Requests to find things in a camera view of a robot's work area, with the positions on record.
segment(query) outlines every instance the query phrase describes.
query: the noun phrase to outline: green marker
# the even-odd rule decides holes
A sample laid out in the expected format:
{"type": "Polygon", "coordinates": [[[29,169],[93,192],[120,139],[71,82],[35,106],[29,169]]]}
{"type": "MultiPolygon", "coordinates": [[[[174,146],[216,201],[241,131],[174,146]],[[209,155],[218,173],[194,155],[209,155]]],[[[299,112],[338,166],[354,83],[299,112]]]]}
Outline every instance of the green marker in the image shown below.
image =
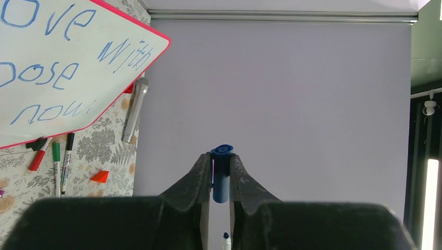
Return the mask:
{"type": "Polygon", "coordinates": [[[61,182],[62,175],[60,174],[60,143],[52,143],[52,159],[54,160],[54,179],[55,179],[55,197],[62,196],[61,182]]]}

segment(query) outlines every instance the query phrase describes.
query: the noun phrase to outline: blue cylindrical object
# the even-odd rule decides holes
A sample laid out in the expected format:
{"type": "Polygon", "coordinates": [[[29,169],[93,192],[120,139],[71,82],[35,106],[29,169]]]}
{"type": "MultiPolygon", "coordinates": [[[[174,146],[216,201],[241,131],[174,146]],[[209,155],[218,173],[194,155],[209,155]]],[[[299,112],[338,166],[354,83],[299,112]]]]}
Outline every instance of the blue cylindrical object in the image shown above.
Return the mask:
{"type": "Polygon", "coordinates": [[[213,159],[213,200],[224,203],[229,199],[230,189],[230,157],[234,147],[224,144],[210,151],[213,159]]]}

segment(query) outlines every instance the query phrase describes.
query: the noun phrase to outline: red marker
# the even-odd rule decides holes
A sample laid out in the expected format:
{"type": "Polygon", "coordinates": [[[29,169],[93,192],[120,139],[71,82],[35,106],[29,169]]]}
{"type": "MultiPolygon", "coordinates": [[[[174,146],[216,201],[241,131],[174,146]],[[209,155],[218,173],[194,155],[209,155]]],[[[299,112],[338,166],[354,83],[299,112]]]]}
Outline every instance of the red marker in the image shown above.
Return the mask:
{"type": "Polygon", "coordinates": [[[37,171],[41,161],[43,160],[44,154],[46,154],[46,149],[49,146],[49,142],[51,142],[50,139],[47,139],[46,143],[43,145],[43,147],[37,151],[37,153],[34,156],[34,160],[32,160],[31,165],[29,166],[29,170],[31,171],[37,171]]]}

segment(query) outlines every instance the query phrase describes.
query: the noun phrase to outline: floral tablecloth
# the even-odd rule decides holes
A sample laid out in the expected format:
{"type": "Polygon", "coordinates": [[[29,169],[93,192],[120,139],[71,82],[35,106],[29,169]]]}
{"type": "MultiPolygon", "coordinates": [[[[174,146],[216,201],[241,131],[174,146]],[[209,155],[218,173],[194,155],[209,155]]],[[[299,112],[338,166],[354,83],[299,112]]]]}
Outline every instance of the floral tablecloth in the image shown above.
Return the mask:
{"type": "MultiPolygon", "coordinates": [[[[118,9],[149,24],[150,16],[137,0],[106,0],[118,9]]],[[[137,151],[138,129],[131,143],[121,141],[130,105],[130,94],[123,94],[89,128],[78,131],[72,152],[66,196],[131,196],[137,151]],[[106,183],[90,179],[100,170],[108,170],[106,183]]],[[[59,138],[62,149],[66,137],[59,138]]],[[[38,171],[28,170],[35,155],[24,145],[0,149],[0,246],[16,220],[34,201],[54,197],[51,147],[38,171]]]]}

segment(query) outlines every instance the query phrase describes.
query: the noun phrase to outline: orange paper piece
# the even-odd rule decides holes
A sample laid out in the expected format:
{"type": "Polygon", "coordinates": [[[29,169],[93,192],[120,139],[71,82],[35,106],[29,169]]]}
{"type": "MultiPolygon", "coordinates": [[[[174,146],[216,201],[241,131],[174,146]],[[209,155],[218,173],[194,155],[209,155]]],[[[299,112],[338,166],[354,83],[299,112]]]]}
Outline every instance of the orange paper piece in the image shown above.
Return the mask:
{"type": "Polygon", "coordinates": [[[108,175],[109,175],[109,171],[101,170],[96,175],[94,175],[94,177],[91,178],[91,181],[106,183],[108,175]]]}

